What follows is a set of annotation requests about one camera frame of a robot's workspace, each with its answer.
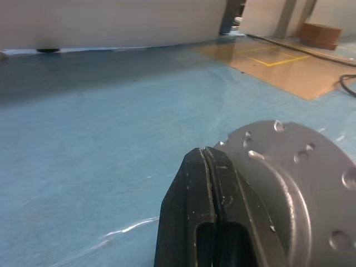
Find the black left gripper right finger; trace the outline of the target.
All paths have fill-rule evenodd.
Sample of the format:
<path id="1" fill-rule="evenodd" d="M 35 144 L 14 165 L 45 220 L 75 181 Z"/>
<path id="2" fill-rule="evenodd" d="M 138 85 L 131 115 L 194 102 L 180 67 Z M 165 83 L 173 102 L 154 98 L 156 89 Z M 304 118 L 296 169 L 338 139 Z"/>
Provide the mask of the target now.
<path id="1" fill-rule="evenodd" d="M 261 198 L 225 153 L 207 147 L 205 157 L 217 216 L 213 266 L 286 266 Z"/>

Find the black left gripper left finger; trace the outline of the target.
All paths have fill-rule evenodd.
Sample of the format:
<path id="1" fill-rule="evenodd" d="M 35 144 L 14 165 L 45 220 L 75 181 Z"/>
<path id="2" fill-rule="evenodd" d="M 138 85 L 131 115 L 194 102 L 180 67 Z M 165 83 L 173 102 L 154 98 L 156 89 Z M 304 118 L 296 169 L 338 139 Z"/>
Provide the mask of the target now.
<path id="1" fill-rule="evenodd" d="M 161 204 L 155 266 L 211 266 L 216 214 L 202 149 L 184 156 Z"/>

